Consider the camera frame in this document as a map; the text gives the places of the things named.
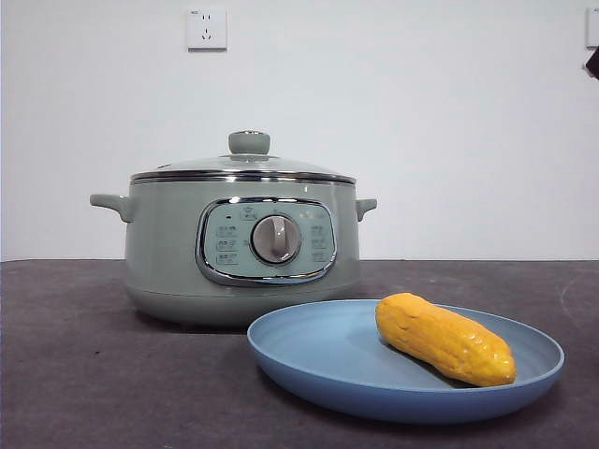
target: lid rim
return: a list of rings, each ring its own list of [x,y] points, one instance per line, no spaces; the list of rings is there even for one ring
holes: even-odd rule
[[[332,173],[316,173],[309,171],[293,171],[293,170],[242,170],[238,168],[225,168],[221,170],[164,170],[164,171],[146,171],[136,173],[131,176],[131,181],[152,179],[168,179],[168,178],[187,178],[193,181],[194,177],[211,178],[211,177],[273,177],[273,178],[296,178],[301,180],[314,181],[336,181],[348,184],[356,184],[356,179],[349,176],[335,175]]]

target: glass lid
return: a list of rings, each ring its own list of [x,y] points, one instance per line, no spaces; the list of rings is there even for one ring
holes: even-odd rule
[[[335,181],[356,180],[323,167],[269,155],[270,136],[260,131],[239,131],[228,136],[231,154],[209,159],[166,164],[138,173],[133,183],[160,181]]]

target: wall outlet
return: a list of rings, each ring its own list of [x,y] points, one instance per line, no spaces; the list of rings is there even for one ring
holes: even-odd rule
[[[587,48],[599,47],[599,7],[587,7]]]
[[[226,9],[198,7],[187,15],[187,49],[226,49]]]

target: dark table surface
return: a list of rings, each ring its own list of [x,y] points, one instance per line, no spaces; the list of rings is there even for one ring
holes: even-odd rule
[[[363,261],[352,297],[413,291],[507,316],[566,353],[533,405],[493,420],[413,426],[313,405],[257,366],[244,329],[136,312],[123,261],[2,264],[2,447],[599,447],[599,261]]]

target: sage green cooker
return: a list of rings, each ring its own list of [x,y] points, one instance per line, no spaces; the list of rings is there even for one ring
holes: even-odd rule
[[[268,134],[240,131],[228,144],[231,154],[133,175],[129,196],[91,195],[127,223],[125,287],[136,307],[245,326],[343,297],[359,277],[358,222],[376,200],[356,200],[353,178],[268,155]]]

